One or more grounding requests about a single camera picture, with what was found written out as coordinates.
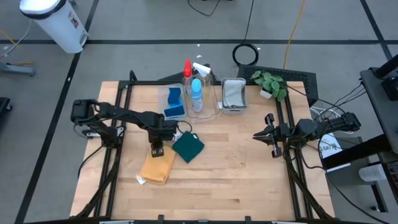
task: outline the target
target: trash can lid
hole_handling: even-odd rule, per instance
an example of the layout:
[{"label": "trash can lid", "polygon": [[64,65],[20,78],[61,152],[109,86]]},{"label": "trash can lid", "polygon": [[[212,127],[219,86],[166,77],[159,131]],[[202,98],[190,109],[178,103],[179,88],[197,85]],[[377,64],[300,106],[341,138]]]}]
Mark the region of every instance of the trash can lid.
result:
[{"label": "trash can lid", "polygon": [[61,0],[22,0],[19,9],[25,14],[45,14],[55,9]]}]

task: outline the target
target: wooden tabletop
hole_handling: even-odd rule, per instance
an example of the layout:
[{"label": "wooden tabletop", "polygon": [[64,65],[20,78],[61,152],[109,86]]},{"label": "wooden tabletop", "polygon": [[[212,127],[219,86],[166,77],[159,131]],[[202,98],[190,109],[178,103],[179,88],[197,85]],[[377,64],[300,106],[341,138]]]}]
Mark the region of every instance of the wooden tabletop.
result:
[{"label": "wooden tabletop", "polygon": [[[302,82],[288,84],[305,92]],[[114,103],[117,86],[117,82],[103,82],[98,101]],[[134,85],[129,109],[159,112],[158,87]],[[215,89],[221,99],[220,86]],[[284,159],[273,159],[271,146],[252,139],[254,133],[266,127],[266,114],[273,113],[275,123],[279,123],[275,101],[262,98],[259,92],[259,86],[246,87],[249,108],[243,115],[220,112],[214,121],[193,124],[193,132],[205,148],[189,164],[177,155],[165,185],[140,185],[136,180],[150,146],[147,131],[127,124],[112,219],[156,220],[162,214],[166,220],[244,220],[248,215],[253,220],[295,220]],[[310,118],[305,96],[291,91],[290,100],[295,122]],[[85,157],[100,144],[100,139],[89,140]],[[104,152],[82,168],[71,215],[80,212],[97,190]],[[303,148],[303,156],[310,166],[320,165],[316,150]],[[305,169],[305,175],[308,189],[333,216],[324,172]],[[301,214],[305,217],[302,194],[297,189]],[[108,192],[104,194],[101,214],[107,199]]]}]

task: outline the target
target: gray cloth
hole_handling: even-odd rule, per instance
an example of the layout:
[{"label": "gray cloth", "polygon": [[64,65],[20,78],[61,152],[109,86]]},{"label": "gray cloth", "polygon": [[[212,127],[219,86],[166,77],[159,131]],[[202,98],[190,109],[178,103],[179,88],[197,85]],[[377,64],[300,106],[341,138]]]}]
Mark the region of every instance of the gray cloth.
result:
[{"label": "gray cloth", "polygon": [[243,100],[244,80],[226,80],[223,87],[223,105],[226,108],[245,108]]}]

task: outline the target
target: gray floor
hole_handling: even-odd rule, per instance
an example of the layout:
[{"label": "gray floor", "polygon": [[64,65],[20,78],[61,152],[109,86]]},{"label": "gray floor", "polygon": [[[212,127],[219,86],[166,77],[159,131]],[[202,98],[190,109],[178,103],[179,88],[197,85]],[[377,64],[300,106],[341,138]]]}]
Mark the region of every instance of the gray floor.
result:
[{"label": "gray floor", "polygon": [[[76,1],[75,10],[84,23],[93,0]],[[397,40],[398,2],[367,0],[367,3],[384,38]],[[192,0],[192,4],[200,10],[210,11],[215,1]],[[288,39],[299,7],[299,1],[256,0],[248,39]],[[99,0],[89,35],[91,40],[241,39],[246,31],[249,10],[249,1],[221,1],[212,17],[204,17],[191,10],[186,1]],[[0,28],[15,39],[23,35],[28,24],[18,11],[18,2],[13,0],[0,2],[0,20]],[[46,40],[50,37],[34,23],[27,39]],[[294,39],[377,40],[377,37],[360,1],[307,0]],[[157,80],[180,72],[187,57],[194,62],[210,63],[219,78],[235,77],[238,68],[231,58],[235,45],[87,45],[71,81],[25,221],[53,220],[69,215],[76,173],[86,145],[86,141],[73,132],[69,121],[74,99],[96,98],[101,82],[125,80],[130,69],[139,80]],[[24,44],[22,47],[33,56],[37,76],[0,74],[0,96],[10,97],[14,106],[0,131],[0,217],[3,223],[15,220],[73,58],[57,45]],[[257,65],[282,68],[284,44],[256,44],[256,47],[260,48]],[[392,55],[398,54],[398,45],[388,47]],[[249,62],[252,57],[251,52],[244,49],[238,54],[243,62]],[[29,58],[15,50],[0,60],[20,62]],[[379,44],[294,44],[290,48],[287,68],[316,73],[319,97],[336,101],[359,84],[359,71],[380,66],[385,61]],[[356,113],[362,122],[363,127],[354,136],[369,139],[382,133],[366,95],[343,108]],[[365,211],[392,223],[398,212],[397,204],[391,198],[387,184],[382,182],[381,185],[389,213],[380,214],[369,209],[375,204],[369,186],[343,185],[341,189]],[[333,187],[330,191],[337,217],[374,223],[351,207]]]}]

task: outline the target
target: yellow cloth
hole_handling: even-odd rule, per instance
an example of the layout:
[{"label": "yellow cloth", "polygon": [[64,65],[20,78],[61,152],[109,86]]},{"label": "yellow cloth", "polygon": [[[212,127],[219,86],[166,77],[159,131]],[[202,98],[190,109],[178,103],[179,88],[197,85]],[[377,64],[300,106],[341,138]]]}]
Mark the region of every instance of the yellow cloth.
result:
[{"label": "yellow cloth", "polygon": [[163,147],[164,155],[152,157],[148,151],[144,166],[141,169],[141,177],[148,182],[155,184],[165,184],[169,178],[170,170],[173,166],[175,151],[168,146]]}]

